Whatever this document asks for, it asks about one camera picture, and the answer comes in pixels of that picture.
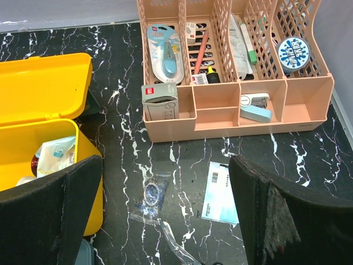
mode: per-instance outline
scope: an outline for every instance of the lid hinge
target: lid hinge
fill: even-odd
[[[60,113],[53,113],[45,115],[46,120],[54,120],[54,119],[61,119]]]

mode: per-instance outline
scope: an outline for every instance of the black marble surface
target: black marble surface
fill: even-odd
[[[208,163],[242,154],[284,178],[327,195],[353,199],[352,150],[330,106],[328,121],[311,132],[152,144],[142,122],[139,24],[0,34],[0,60],[87,52],[90,89],[100,114],[78,118],[104,156],[104,223],[90,237],[96,264],[180,264],[160,227],[130,220],[151,169],[171,171],[162,219],[200,262],[247,264],[239,225],[200,218]]]

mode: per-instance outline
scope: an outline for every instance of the yellow storage box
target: yellow storage box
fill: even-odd
[[[31,160],[43,142],[75,135],[75,162],[101,155],[71,120],[84,110],[91,75],[88,54],[0,63],[0,191],[33,175]],[[102,223],[103,178],[84,235]]]

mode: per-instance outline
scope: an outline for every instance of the storage organizer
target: storage organizer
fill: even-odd
[[[143,42],[144,84],[154,84],[146,30],[151,24],[173,26],[181,39],[185,78],[178,86],[179,119],[147,121],[153,142],[212,137],[287,133],[315,129],[327,119],[334,80],[313,36],[320,0],[137,0]],[[229,43],[231,13],[247,25],[258,57],[251,81],[238,78]],[[186,22],[198,29],[196,44],[185,37]],[[201,71],[211,65],[222,83],[195,86],[191,83],[202,32],[209,30]],[[275,50],[289,36],[300,36],[311,47],[309,64],[285,75]],[[240,117],[240,95],[268,93],[270,123]]]
[[[91,75],[88,54],[0,63],[0,191],[33,175],[31,160],[43,142],[75,135],[75,162],[101,155],[71,120],[84,109]],[[103,179],[84,235],[96,233],[102,223]]]

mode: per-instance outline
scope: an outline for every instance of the blue and white round container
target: blue and white round container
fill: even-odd
[[[309,44],[298,37],[290,37],[276,47],[285,74],[299,71],[309,62],[311,50]]]

